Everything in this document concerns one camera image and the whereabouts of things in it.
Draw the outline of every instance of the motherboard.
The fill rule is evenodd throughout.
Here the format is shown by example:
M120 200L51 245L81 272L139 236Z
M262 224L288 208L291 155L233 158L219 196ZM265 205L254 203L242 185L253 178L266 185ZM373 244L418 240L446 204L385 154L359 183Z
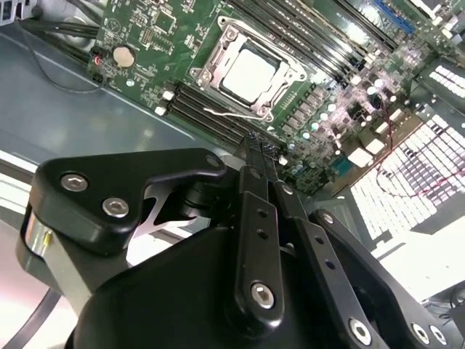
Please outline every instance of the motherboard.
M109 0L88 72L227 150L255 132L275 148L280 178L310 195L419 126L412 81L438 57L464 64L464 7Z

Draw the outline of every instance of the red wire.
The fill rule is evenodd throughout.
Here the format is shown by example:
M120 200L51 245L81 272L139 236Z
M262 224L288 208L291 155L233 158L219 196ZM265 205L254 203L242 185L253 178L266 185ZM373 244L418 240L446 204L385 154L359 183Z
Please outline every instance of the red wire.
M390 149L389 149L389 152L384 156L384 158L381 160L381 162L379 163L378 165L378 168L376 169L376 171L378 172L376 174L376 184L379 186L379 188L381 189L381 191L385 194L388 194L390 196L394 196L394 197L397 197L397 198L415 198L415 197L418 197L420 195L426 195L428 194L429 192L431 192L433 189L437 188L437 187L440 187L441 185L443 185L445 182L449 181L450 178L453 178L455 176L458 176L458 175L462 175L462 174L465 174L465 169L460 169L458 170L457 172L451 174L450 176L447 176L447 177L444 177L442 178L441 180L438 180L434 185L431 185L428 189L424 189L424 190L421 190L419 191L418 193L414 193L413 195L402 195L402 194L398 194L398 193L392 193L390 192L389 190L383 188L383 186L380 184L379 182L379 175L381 174L381 171L382 171L382 165L383 163L386 161L386 159L392 154L392 152L394 151L394 140L392 139L392 120L389 119L389 114L387 112L387 109L386 109L386 105L383 103L383 111L385 112L385 114L387 115L388 117L388 120L387 120L387 123L389 125L389 138L390 138Z

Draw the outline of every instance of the cpu socket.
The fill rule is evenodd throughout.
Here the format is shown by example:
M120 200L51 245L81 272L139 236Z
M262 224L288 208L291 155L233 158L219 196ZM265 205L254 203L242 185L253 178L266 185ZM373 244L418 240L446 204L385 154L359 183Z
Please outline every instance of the cpu socket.
M202 69L198 86L235 102L253 119L272 121L271 110L296 81L305 81L302 64L242 21L219 17L222 35Z

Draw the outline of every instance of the gray metal surface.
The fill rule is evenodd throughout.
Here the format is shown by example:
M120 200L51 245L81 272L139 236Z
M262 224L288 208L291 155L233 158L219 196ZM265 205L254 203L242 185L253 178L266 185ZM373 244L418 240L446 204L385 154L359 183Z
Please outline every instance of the gray metal surface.
M48 84L11 26L0 28L0 149L34 163L61 156L126 153L215 145L167 119L123 101L113 91L73 95ZM33 41L49 75L69 87L89 88L84 69Z

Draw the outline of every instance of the chip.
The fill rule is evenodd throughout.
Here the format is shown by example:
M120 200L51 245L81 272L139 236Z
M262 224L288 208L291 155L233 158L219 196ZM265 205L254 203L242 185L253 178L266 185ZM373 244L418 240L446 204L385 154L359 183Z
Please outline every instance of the chip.
M252 104L271 87L275 67L266 60L243 49L223 80L223 87Z

